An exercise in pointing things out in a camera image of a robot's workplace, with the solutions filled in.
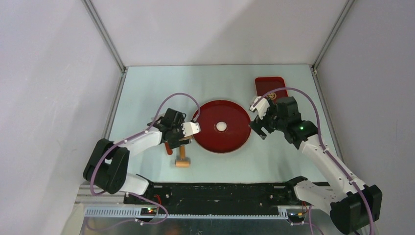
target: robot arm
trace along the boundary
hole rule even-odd
[[[167,142],[172,149],[189,144],[191,139],[187,137],[200,132],[198,123],[185,122],[185,114],[173,109],[167,109],[163,116],[157,118],[153,127],[143,135],[120,144],[108,154],[106,159],[112,161],[102,163],[99,167],[95,176],[95,185],[110,194],[122,191],[143,195],[149,182],[144,177],[127,172],[129,157],[164,142]],[[98,141],[85,167],[84,179],[91,181],[98,161],[113,145],[114,143],[107,139]]]
[[[253,100],[255,104],[260,97]],[[293,97],[283,97],[274,104],[270,99],[262,99],[250,107],[258,116],[250,123],[250,127],[262,139],[275,130],[284,133],[285,139],[299,151],[309,157],[322,175],[327,179],[333,191],[325,190],[306,178],[299,176],[286,183],[291,200],[306,201],[330,215],[334,225],[344,234],[349,234],[369,224],[369,216],[355,182],[369,203],[373,220],[379,219],[382,192],[373,185],[368,187],[348,169],[334,154],[333,157],[349,173],[352,180],[341,171],[336,163],[327,155],[327,147],[322,148],[317,127],[310,121],[301,119],[297,102]]]

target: white enclosure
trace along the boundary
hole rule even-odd
[[[93,2],[134,66],[312,64],[346,0]]]

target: cable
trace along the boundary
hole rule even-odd
[[[315,224],[310,224],[309,222],[293,223],[293,222],[291,222],[290,219],[286,220],[286,222],[288,222],[291,226],[309,224],[310,227],[312,227],[312,228],[314,227],[315,229],[317,229],[321,233],[321,235],[324,235],[323,231],[317,225],[315,225]]]
[[[279,92],[279,91],[283,91],[283,90],[291,90],[291,91],[295,91],[295,92],[301,93],[303,96],[305,96],[308,99],[308,101],[310,101],[311,105],[313,106],[314,112],[316,113],[316,118],[317,118],[317,132],[318,132],[319,142],[320,142],[320,145],[322,146],[323,151],[325,151],[326,150],[326,146],[323,143],[322,131],[321,131],[321,127],[320,127],[320,116],[319,116],[319,112],[317,111],[316,104],[313,102],[313,100],[311,99],[311,97],[308,96],[305,92],[303,92],[303,91],[301,91],[299,89],[296,89],[296,88],[292,88],[292,87],[282,87],[282,88],[273,89],[273,90],[265,93],[259,100],[257,100],[254,103],[254,106],[256,106],[260,102],[260,100],[262,100],[263,98],[265,98],[270,93]],[[352,181],[353,179],[350,176],[350,174],[342,167],[342,165],[334,158],[334,156],[328,150],[326,150],[325,152],[329,156],[329,158],[334,162],[334,164],[336,164],[336,166],[343,172],[343,174],[347,177],[347,179],[349,181]],[[351,182],[351,183],[356,188],[358,194],[362,198],[363,204],[365,204],[365,208],[366,208],[366,211],[368,212],[368,218],[369,218],[369,227],[370,227],[370,233],[369,234],[370,235],[374,235],[374,223],[373,223],[373,217],[372,217],[372,212],[370,211],[369,203],[368,203],[367,199],[365,198],[365,196],[363,195],[363,193],[360,190],[360,188],[357,186],[357,184],[355,182]]]
[[[116,224],[113,224],[113,225],[111,225],[111,226],[109,226],[107,228],[104,228],[104,229],[94,229],[94,228],[91,228],[90,225],[89,225],[89,223],[88,223],[89,220],[90,219],[87,218],[87,221],[85,221],[85,226],[87,227],[87,229],[89,229],[91,231],[94,231],[94,232],[103,232],[103,231],[107,231],[107,230],[113,229],[113,228],[115,228],[116,226],[118,226],[120,224],[124,224],[124,223],[127,223],[127,222],[133,222],[136,219],[126,219],[126,220],[120,221],[120,222],[118,222]]]
[[[313,208],[313,205],[310,205],[310,207],[308,208],[308,210],[309,210],[309,212],[308,212],[308,223],[310,224],[311,235],[314,235],[314,232],[313,232],[313,223],[311,223],[311,208]]]
[[[304,207],[305,207],[304,214],[307,214],[307,212],[308,212],[309,209],[307,208],[307,204],[304,201],[302,201],[302,211],[304,211]]]
[[[155,194],[154,196],[157,198],[157,202],[159,204],[161,204],[161,198],[160,198],[160,196],[158,194]]]

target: red plate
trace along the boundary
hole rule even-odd
[[[247,112],[228,100],[214,100],[200,107],[197,122],[200,125],[195,141],[204,149],[214,153],[229,153],[239,149],[249,138],[251,121]],[[220,131],[219,122],[226,123]]]

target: purple cable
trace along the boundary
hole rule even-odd
[[[309,97],[305,92],[296,89],[296,88],[291,88],[291,87],[282,87],[282,88],[277,88],[274,90],[271,90],[269,92],[267,92],[266,94],[264,94],[259,100],[257,100],[254,103],[254,106],[256,106],[260,100],[262,100],[263,98],[265,98],[267,95],[269,95],[270,93],[273,92],[279,92],[279,91],[283,91],[283,90],[291,90],[291,91],[295,91],[298,93],[301,93],[303,96],[305,96],[308,101],[310,101],[311,105],[313,106],[314,112],[316,113],[316,118],[317,118],[317,132],[318,132],[318,136],[319,136],[319,142],[320,145],[322,146],[323,150],[326,150],[326,146],[323,143],[323,137],[322,137],[322,131],[321,131],[321,127],[320,127],[320,116],[319,116],[319,112],[317,111],[317,107],[316,104],[313,102],[313,100],[311,99],[311,97]],[[349,181],[352,181],[352,177],[350,176],[350,174],[343,168],[343,166],[334,158],[334,156],[327,150],[325,151],[326,154],[329,156],[329,158],[334,162],[334,164],[336,164],[336,166],[343,172],[343,174],[347,177],[347,179]],[[352,185],[356,188],[358,194],[360,195],[360,197],[363,200],[363,203],[365,204],[365,208],[366,211],[368,212],[368,217],[369,217],[369,227],[370,227],[370,235],[374,235],[374,222],[373,222],[373,217],[372,217],[372,212],[370,211],[370,206],[368,201],[366,200],[365,196],[363,195],[362,191],[360,190],[360,188],[357,186],[357,184],[355,182],[352,182]]]
[[[310,207],[308,208],[308,223],[310,224],[311,235],[314,235],[314,232],[313,232],[313,223],[311,223],[311,208],[313,208],[313,205],[310,205]]]
[[[311,234],[314,234],[313,233],[313,227],[315,228],[315,229],[317,229],[320,233],[321,233],[321,235],[324,235],[324,233],[323,233],[323,231],[317,226],[317,225],[315,225],[315,224],[312,224],[312,223],[309,223],[309,222],[304,222],[304,223],[293,223],[293,225],[304,225],[304,224],[309,224],[310,225],[310,228],[311,228]]]
[[[93,190],[93,184],[94,184],[94,182],[95,182],[95,177],[96,177],[96,174],[97,174],[97,172],[98,172],[98,169],[99,169],[99,167],[101,166],[101,164],[104,162],[104,160],[105,160],[105,158],[108,156],[108,154],[112,151],[112,150],[114,150],[116,147],[118,147],[120,144],[123,144],[125,141],[130,141],[130,140],[132,140],[132,139],[135,139],[135,138],[137,138],[137,137],[139,137],[139,136],[141,136],[141,135],[143,135],[144,133],[145,133],[145,131],[148,131],[148,130],[150,130],[150,128],[151,127],[153,127],[153,125],[154,125],[154,123],[157,121],[157,116],[159,115],[159,113],[160,113],[160,110],[161,110],[161,108],[163,107],[163,105],[171,98],[171,97],[173,97],[173,96],[176,96],[176,95],[184,95],[184,96],[187,96],[187,97],[189,97],[190,99],[192,99],[193,100],[193,102],[195,102],[195,104],[196,104],[196,106],[197,106],[197,109],[198,109],[198,112],[197,112],[197,114],[196,114],[196,116],[195,116],[195,118],[193,119],[193,120],[197,120],[197,118],[199,117],[199,115],[200,115],[200,105],[199,105],[199,103],[195,100],[195,98],[193,98],[191,95],[189,95],[189,94],[186,94],[186,93],[174,93],[174,94],[171,94],[169,97],[167,97],[162,103],[161,103],[161,105],[160,105],[160,107],[157,109],[157,112],[156,112],[156,115],[154,116],[154,119],[153,119],[153,121],[151,122],[151,124],[150,124],[150,126],[148,126],[147,127],[147,129],[145,129],[144,131],[141,131],[141,132],[139,132],[139,133],[137,133],[137,134],[135,134],[135,135],[132,135],[132,136],[130,136],[130,137],[127,137],[126,139],[124,139],[124,140],[122,140],[122,141],[120,141],[120,142],[117,142],[117,143],[115,143],[113,146],[111,146],[103,155],[102,155],[102,157],[101,157],[101,159],[99,159],[99,161],[98,161],[98,163],[96,164],[96,166],[95,166],[95,169],[93,170],[93,172],[92,172],[92,176],[91,176],[91,181],[90,181],[90,190],[91,190],[91,194],[92,194],[92,196],[98,196],[98,195],[102,195],[103,193],[105,193],[105,191],[102,191],[102,192],[98,192],[98,193],[96,193],[94,190]]]
[[[166,213],[166,216],[165,216],[162,220],[157,221],[157,222],[145,222],[145,221],[141,221],[141,220],[139,220],[139,219],[126,219],[126,220],[120,221],[120,222],[118,222],[118,223],[116,223],[116,224],[114,224],[114,225],[111,225],[111,226],[109,226],[109,227],[107,227],[107,228],[104,228],[104,229],[93,229],[93,228],[91,228],[91,227],[90,227],[90,225],[88,224],[88,221],[89,221],[89,218],[88,218],[88,219],[87,219],[87,221],[85,222],[86,227],[87,227],[89,230],[91,230],[91,231],[95,231],[95,232],[103,232],[103,231],[107,231],[107,230],[113,229],[113,228],[115,228],[116,226],[118,226],[118,225],[120,225],[120,224],[123,224],[123,223],[127,223],[127,222],[133,222],[133,221],[135,221],[135,222],[140,222],[140,223],[142,223],[142,224],[160,224],[160,223],[164,222],[164,221],[168,218],[168,215],[169,215],[169,214],[168,214],[168,211],[167,211],[167,209],[166,209],[163,205],[161,205],[161,204],[159,204],[159,203],[157,203],[157,202],[153,202],[153,201],[151,201],[151,200],[149,200],[149,199],[147,199],[147,198],[145,198],[145,197],[143,197],[143,196],[140,196],[140,195],[135,194],[135,193],[132,193],[132,192],[130,192],[129,194],[131,194],[131,195],[133,195],[133,196],[135,196],[135,197],[138,197],[139,199],[141,199],[141,200],[143,200],[143,201],[149,202],[149,203],[151,203],[151,204],[153,204],[153,205],[156,205],[157,207],[159,207],[159,208],[163,209],[163,211]]]

